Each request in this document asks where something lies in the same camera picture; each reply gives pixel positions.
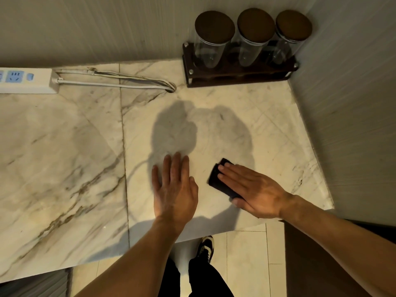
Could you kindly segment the person's right hand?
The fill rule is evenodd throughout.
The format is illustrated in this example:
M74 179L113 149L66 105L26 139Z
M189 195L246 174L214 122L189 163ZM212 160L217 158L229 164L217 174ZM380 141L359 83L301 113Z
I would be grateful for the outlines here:
M267 176L267 181L252 181L248 186L228 186L249 204L251 215L256 218L281 218L281 212L294 199L280 184Z

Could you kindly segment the person's left hand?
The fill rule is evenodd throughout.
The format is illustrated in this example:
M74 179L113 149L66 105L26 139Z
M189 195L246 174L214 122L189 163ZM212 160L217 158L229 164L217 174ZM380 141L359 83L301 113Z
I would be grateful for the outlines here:
M161 190L154 193L154 214L156 220L166 221L181 233L193 218L198 199L193 199L191 195L189 157L181 157L181 180L174 184L170 184L171 158L171 155L164 157L161 173L159 172Z

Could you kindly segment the black cleaning cloth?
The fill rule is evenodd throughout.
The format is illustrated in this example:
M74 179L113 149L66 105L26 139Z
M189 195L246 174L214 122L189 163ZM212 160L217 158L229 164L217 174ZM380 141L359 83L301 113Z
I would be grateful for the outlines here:
M220 170L218 169L218 166L224 165L225 163L232 164L232 162L230 162L228 159L222 158L219 163L216 163L213 166L213 169L211 170L207 183L209 186L227 195L230 199L235 199L235 198L243 199L238 193L233 191L218 178L218 174L221 174Z

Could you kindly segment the person's left forearm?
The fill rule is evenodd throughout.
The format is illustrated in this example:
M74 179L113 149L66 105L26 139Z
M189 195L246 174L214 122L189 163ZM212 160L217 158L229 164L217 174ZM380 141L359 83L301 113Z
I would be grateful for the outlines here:
M161 216L120 259L75 297L157 297L172 246L185 223Z

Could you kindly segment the person's right forearm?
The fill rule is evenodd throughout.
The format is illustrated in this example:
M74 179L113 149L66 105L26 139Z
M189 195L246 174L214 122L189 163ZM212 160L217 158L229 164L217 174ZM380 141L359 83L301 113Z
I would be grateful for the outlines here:
M372 297L396 297L396 244L298 195L282 202L279 216L324 248Z

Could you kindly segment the black and white shoe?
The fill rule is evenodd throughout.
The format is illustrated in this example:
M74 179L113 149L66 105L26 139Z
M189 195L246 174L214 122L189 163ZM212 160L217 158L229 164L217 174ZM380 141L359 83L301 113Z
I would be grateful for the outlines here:
M197 254L195 258L201 259L210 264L214 254L214 238L212 235L205 236L201 239L198 245Z

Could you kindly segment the black trousers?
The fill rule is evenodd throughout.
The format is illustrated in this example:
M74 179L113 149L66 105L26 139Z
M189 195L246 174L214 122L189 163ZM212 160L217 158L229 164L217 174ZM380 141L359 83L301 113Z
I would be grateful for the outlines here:
M158 297L180 297L181 274L175 262L168 258ZM189 261L189 297L234 297L218 271L208 262L207 256Z

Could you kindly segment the dark wooden jar rack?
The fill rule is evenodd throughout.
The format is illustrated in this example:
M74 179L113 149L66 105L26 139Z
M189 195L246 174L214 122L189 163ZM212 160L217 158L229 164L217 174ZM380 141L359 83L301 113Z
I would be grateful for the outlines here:
M231 43L226 47L215 68L207 68L194 53L194 43L183 44L183 67L188 88L219 85L252 84L288 80L299 69L299 63L292 56L284 64L270 62L271 51L261 51L253 64L244 67L238 60L239 45Z

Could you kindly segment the dark brown cabinet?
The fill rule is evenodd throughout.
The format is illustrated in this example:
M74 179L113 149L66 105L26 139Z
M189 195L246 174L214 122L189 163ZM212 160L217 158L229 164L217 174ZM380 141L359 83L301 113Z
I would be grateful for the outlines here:
M372 297L320 244L288 221L280 222L288 297Z

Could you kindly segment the glass jar with wooden lid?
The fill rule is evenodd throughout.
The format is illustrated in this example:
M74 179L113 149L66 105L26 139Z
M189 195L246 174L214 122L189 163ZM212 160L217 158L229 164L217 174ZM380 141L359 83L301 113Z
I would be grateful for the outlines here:
M266 11L259 8L245 9L237 19L240 35L239 63L252 65L262 49L275 34L275 22Z
M235 35L235 24L226 14L210 10L195 20L194 59L198 66L215 68Z
M312 22L296 10L280 12L275 20L276 45L272 63L282 65L294 57L313 32Z

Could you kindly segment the grey cabinet front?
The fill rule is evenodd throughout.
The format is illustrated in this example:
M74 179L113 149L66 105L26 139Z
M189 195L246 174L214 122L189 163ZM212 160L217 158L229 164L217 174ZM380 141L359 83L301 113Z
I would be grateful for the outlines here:
M73 268L0 284L0 297L70 297Z

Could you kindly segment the white power strip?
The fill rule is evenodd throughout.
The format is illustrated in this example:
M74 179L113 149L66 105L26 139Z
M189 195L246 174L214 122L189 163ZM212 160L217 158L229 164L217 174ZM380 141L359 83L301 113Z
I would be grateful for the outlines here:
M0 67L0 94L57 94L59 78L51 68Z

